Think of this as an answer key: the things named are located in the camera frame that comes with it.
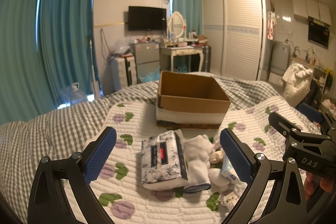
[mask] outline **white sock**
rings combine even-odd
[[[198,135],[183,143],[184,158],[188,167],[188,183],[184,187],[186,193],[197,193],[211,188],[208,168],[209,155],[213,145],[207,135]]]

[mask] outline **hanging clothes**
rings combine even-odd
[[[268,36],[269,40],[273,40],[274,26],[277,24],[277,19],[274,12],[268,12]]]

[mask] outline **faucet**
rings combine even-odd
[[[299,49],[298,46],[296,46],[296,47],[294,48],[294,52],[293,52],[293,57],[294,57],[294,58],[297,57],[297,55],[296,55],[296,50],[298,50],[298,52],[299,52],[299,54],[300,54],[300,49]]]

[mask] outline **blue gripper pad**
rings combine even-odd
[[[251,184],[253,179],[251,163],[246,158],[236,141],[232,138],[228,128],[221,131],[219,142],[224,152],[227,154],[227,157],[229,158],[239,179],[246,182],[248,185]]]
[[[116,144],[117,131],[113,127],[109,127],[107,130],[108,132],[86,161],[84,180],[87,185],[98,178],[107,158]]]
[[[299,105],[299,111],[313,122],[319,122],[319,123],[323,122],[322,114],[318,110],[312,108],[311,106],[305,103]]]

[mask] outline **white wardrobe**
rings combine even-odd
[[[210,72],[241,80],[269,74],[269,0],[202,0],[203,34],[211,46]]]

